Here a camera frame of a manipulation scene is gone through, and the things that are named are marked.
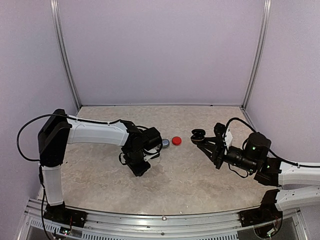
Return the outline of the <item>purple earbud charging case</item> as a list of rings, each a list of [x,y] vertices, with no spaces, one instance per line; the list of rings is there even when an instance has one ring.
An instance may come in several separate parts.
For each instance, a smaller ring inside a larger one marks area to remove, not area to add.
[[[170,146],[170,141],[168,140],[168,139],[166,139],[166,138],[163,138],[162,139],[162,147],[164,148],[164,149],[166,149],[166,148],[168,148]]]

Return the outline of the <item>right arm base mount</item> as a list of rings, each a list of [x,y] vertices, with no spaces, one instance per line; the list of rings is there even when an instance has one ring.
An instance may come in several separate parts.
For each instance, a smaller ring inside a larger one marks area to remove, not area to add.
[[[249,227],[281,219],[283,212],[276,208],[257,207],[239,212],[241,226]]]

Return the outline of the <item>front aluminium rail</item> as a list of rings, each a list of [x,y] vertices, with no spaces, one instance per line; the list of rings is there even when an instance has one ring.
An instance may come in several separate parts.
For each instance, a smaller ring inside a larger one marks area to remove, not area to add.
[[[241,225],[239,210],[199,214],[130,214],[82,208],[83,227],[41,218],[45,205],[29,199],[19,223],[17,240],[257,240],[258,226]]]

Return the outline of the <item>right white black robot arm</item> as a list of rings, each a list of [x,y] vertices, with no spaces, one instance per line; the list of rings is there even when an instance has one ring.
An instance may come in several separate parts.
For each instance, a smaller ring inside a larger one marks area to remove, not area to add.
[[[211,160],[217,169],[223,163],[254,176],[259,184],[273,187],[256,210],[256,218],[266,222],[275,212],[318,205],[320,203],[320,167],[290,163],[269,157],[271,141],[259,132],[251,133],[243,149],[232,146],[230,132],[207,137],[203,129],[192,131],[191,142]]]

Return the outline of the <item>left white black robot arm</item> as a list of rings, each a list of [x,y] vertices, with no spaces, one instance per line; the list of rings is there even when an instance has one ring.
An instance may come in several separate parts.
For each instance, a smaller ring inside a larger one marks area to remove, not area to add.
[[[38,157],[23,153],[20,138],[31,124],[46,119],[37,134]],[[53,113],[37,116],[23,124],[15,135],[19,155],[38,164],[39,181],[47,202],[47,213],[63,223],[70,218],[63,196],[61,167],[68,145],[95,144],[120,148],[118,160],[135,177],[143,176],[150,168],[150,160],[161,156],[163,139],[155,127],[138,126],[130,120],[99,121],[69,115],[58,108]]]

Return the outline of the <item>black charging case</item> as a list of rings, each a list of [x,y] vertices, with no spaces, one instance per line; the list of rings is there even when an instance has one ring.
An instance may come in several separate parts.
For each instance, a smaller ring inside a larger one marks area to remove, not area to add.
[[[192,133],[192,136],[190,137],[190,140],[195,145],[203,141],[206,136],[206,131],[200,128],[193,129],[191,133]]]

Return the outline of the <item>red round charging case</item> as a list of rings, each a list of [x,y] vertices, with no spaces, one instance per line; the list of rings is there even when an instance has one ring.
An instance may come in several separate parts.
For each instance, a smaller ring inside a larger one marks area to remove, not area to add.
[[[179,136],[174,136],[174,137],[171,139],[171,142],[172,142],[173,145],[179,146],[179,145],[181,145],[181,143],[182,143],[182,139],[181,139]]]

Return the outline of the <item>right aluminium frame post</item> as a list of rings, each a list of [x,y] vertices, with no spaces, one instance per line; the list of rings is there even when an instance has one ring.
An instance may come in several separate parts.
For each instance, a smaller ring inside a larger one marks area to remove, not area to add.
[[[260,66],[260,62],[262,59],[265,40],[266,40],[266,36],[267,36],[267,31],[268,31],[272,1],[271,0],[264,0],[263,3],[264,3],[264,5],[263,5],[259,34],[258,34],[257,47],[255,50],[253,65],[252,65],[252,69],[251,69],[250,76],[249,76],[249,82],[248,82],[248,85],[247,85],[247,88],[245,91],[245,95],[244,95],[244,99],[243,99],[243,102],[241,105],[244,112],[248,108],[250,98],[253,93],[254,84],[256,82],[256,78],[258,75],[259,66]]]

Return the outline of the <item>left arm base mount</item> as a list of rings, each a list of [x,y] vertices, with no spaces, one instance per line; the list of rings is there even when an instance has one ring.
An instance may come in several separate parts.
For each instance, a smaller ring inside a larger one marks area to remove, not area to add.
[[[70,209],[64,206],[49,206],[46,208],[43,217],[46,220],[68,225],[70,227],[84,228],[87,213],[82,210]]]

